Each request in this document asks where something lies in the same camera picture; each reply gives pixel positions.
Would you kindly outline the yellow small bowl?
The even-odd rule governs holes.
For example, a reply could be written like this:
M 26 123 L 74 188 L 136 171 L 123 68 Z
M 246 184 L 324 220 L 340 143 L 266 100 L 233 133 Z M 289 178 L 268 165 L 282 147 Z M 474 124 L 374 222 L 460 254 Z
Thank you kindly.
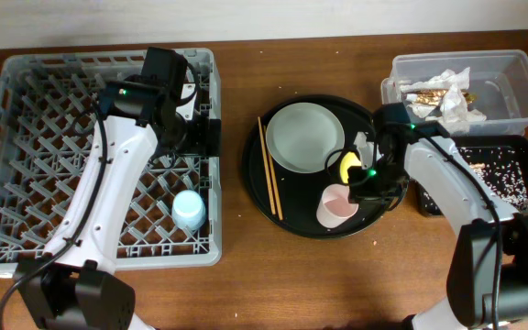
M 341 159 L 340 165 L 339 165 L 339 177 L 342 181 L 342 183 L 348 183 L 349 180 L 349 174 L 348 171 L 350 168 L 360 168 L 362 166 L 362 162 L 358 157 L 358 154 L 353 151 L 348 151 L 343 158 Z

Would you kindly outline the pink plastic cup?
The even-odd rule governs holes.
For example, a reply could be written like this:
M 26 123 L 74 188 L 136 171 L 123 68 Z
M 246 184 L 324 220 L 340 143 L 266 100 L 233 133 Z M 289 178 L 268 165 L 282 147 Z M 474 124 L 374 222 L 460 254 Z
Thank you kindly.
M 331 184 L 324 189 L 316 211 L 320 225 L 337 228 L 358 211 L 358 205 L 349 201 L 349 193 L 349 187 L 341 184 Z

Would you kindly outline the wooden chopstick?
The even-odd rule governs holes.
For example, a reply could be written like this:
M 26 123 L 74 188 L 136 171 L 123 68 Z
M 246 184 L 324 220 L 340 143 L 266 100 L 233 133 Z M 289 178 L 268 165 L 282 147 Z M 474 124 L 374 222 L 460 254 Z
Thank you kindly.
M 263 125 L 261 123 L 261 118 L 258 117 L 258 134 L 259 134 L 259 141 L 260 141 L 260 148 L 261 148 L 261 154 L 263 158 L 264 163 L 264 171 L 265 171 L 265 177 L 266 177 L 266 184 L 267 184 L 267 190 L 268 190 L 268 196 L 269 196 L 269 205 L 271 209 L 271 213 L 273 215 L 276 215 L 276 204 L 274 201 L 274 195 L 271 185 L 271 179 L 270 179 L 270 168 L 269 168 L 269 162 L 268 162 L 268 154 L 266 150 L 266 144 L 264 139 L 264 132 L 263 132 Z
M 279 193 L 279 187 L 277 183 L 276 178 L 276 172 L 274 168 L 274 162 L 272 159 L 272 156 L 270 154 L 269 148 L 266 143 L 266 133 L 267 128 L 265 126 L 262 127 L 262 138 L 264 141 L 264 149 L 266 154 L 266 160 L 268 163 L 268 169 L 269 169 L 269 180 L 270 180 L 270 188 L 271 188 L 271 200 L 273 201 L 273 213 L 279 218 L 280 221 L 284 220 L 284 215 L 281 207 L 281 199 L 280 199 L 280 193 Z

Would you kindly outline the light blue plastic cup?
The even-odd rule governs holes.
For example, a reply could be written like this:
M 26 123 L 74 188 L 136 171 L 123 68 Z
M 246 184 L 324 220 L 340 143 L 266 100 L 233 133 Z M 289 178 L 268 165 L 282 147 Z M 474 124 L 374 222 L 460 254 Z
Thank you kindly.
M 206 207 L 198 192 L 184 190 L 178 192 L 172 204 L 172 220 L 179 228 L 198 230 L 205 221 Z

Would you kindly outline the white round plate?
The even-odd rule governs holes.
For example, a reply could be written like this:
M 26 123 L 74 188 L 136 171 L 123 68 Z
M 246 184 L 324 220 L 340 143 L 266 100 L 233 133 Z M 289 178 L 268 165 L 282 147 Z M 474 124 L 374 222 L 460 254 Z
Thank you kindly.
M 325 160 L 345 146 L 337 116 L 319 104 L 299 102 L 282 107 L 267 125 L 271 157 L 284 169 L 310 174 L 323 171 Z

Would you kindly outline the foil wrapper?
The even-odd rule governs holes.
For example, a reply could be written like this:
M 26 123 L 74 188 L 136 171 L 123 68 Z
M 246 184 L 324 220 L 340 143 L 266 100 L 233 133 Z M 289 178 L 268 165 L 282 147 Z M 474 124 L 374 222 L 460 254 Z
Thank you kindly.
M 446 93 L 447 90 L 444 89 L 421 90 L 416 93 L 408 93 L 407 99 L 421 105 L 439 106 Z

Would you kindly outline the white paper napkin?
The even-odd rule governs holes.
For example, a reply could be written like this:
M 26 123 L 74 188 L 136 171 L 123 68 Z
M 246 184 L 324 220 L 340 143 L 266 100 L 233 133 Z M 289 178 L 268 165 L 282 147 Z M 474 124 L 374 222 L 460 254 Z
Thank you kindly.
M 400 94 L 413 114 L 425 122 L 437 122 L 450 134 L 467 134 L 472 123 L 485 122 L 488 118 L 472 104 L 477 96 L 470 93 L 470 67 L 461 72 L 450 69 L 427 81 L 401 84 Z M 439 106 L 417 104 L 407 99 L 407 94 L 422 90 L 444 89 L 447 93 Z

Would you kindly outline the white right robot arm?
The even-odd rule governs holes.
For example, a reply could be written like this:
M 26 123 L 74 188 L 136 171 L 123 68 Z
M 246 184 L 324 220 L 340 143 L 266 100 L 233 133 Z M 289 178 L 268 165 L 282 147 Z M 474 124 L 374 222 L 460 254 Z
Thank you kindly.
M 528 214 L 504 202 L 436 121 L 412 123 L 403 104 L 368 117 L 371 146 L 348 171 L 348 201 L 387 207 L 408 180 L 433 198 L 456 234 L 446 296 L 407 316 L 406 329 L 503 329 L 528 318 Z

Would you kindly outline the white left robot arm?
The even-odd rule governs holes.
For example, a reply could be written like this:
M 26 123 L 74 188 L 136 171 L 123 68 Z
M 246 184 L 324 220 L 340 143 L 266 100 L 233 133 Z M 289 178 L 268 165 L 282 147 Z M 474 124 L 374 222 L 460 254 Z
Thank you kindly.
M 67 213 L 41 258 L 19 262 L 13 290 L 40 329 L 142 329 L 134 289 L 116 276 L 119 238 L 138 181 L 164 156 L 215 162 L 221 116 L 203 112 L 208 49 L 147 50 L 141 70 L 92 103 L 93 144 Z

